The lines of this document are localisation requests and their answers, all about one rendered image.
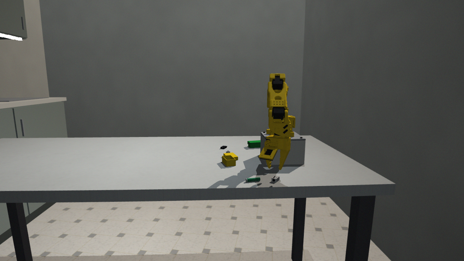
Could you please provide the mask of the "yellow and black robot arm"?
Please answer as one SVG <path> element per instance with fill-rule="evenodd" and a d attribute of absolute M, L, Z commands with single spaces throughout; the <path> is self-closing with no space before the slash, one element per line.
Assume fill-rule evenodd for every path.
<path fill-rule="evenodd" d="M 294 117 L 288 116 L 289 109 L 286 101 L 288 89 L 284 73 L 270 74 L 267 90 L 267 107 L 269 108 L 267 134 L 282 136 L 282 138 L 294 137 L 294 132 L 292 132 Z"/>

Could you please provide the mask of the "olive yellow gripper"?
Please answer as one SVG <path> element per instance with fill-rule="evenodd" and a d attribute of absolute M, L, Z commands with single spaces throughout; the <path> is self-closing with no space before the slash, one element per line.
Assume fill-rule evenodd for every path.
<path fill-rule="evenodd" d="M 271 168 L 271 161 L 273 161 L 277 150 L 280 150 L 280 164 L 279 170 L 282 169 L 285 160 L 288 156 L 291 146 L 291 137 L 282 138 L 278 135 L 270 135 L 266 137 L 265 147 L 262 149 L 259 158 L 266 159 L 268 168 Z"/>

